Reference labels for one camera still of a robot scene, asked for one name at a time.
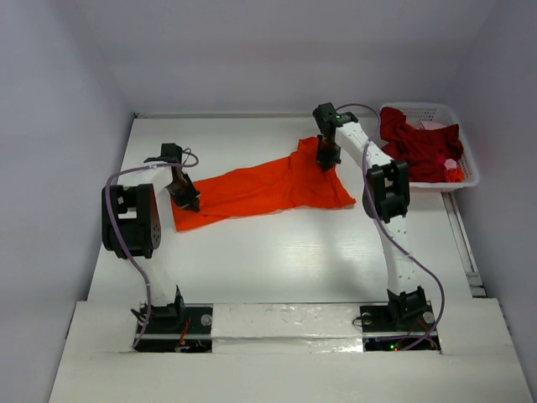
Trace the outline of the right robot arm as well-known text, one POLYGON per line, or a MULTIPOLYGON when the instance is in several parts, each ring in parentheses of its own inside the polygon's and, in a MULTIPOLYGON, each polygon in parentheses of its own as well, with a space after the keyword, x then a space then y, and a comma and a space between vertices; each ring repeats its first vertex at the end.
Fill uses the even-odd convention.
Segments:
POLYGON ((410 258, 406 217, 410 203, 409 167, 383 152, 352 113, 339 113, 332 103, 317 106, 313 118, 320 131, 316 160, 323 171, 348 153, 364 175, 362 205, 374 221, 388 273, 388 302, 363 305, 357 317, 365 332, 427 332, 432 311, 410 258))

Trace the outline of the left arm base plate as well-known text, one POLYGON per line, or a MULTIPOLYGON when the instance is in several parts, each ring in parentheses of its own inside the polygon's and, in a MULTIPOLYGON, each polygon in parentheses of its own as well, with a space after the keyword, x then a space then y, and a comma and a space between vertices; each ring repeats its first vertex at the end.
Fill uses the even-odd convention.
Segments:
POLYGON ((180 317, 171 304, 152 308, 149 324, 134 347, 140 353, 210 353, 213 305, 187 305, 180 317))

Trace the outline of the orange t shirt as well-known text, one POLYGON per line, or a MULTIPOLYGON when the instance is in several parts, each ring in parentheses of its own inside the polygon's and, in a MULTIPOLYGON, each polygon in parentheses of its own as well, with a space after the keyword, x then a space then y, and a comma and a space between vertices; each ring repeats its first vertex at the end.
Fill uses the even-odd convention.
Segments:
POLYGON ((316 162, 318 139, 301 139, 289 156, 196 181, 200 211, 172 204, 175 230, 185 232, 228 218, 252 217, 298 207, 341 209, 356 203, 335 169, 316 162))

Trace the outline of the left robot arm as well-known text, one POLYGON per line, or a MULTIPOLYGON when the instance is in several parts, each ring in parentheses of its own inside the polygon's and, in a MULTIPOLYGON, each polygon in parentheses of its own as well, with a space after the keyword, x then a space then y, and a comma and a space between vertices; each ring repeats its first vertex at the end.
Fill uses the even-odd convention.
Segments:
POLYGON ((159 193, 168 194, 171 205, 182 211, 200 211, 201 193, 185 172, 198 163, 190 149, 163 143, 158 156, 148 157, 139 167, 112 174, 102 188, 102 244, 117 258, 129 261, 143 278, 146 302, 132 311, 142 332, 156 327, 175 332, 186 327, 187 313, 180 291, 175 291, 171 302, 156 306, 151 275, 136 259, 152 259, 160 246, 159 193))

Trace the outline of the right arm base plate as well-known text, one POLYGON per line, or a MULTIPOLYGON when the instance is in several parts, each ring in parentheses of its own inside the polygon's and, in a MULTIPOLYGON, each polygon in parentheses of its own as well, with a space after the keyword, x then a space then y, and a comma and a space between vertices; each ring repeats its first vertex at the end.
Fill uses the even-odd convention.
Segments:
POLYGON ((410 319, 394 319, 385 305, 361 306, 352 325, 362 331, 366 352, 437 351, 441 343, 436 330, 431 330, 435 315, 428 306, 410 319))

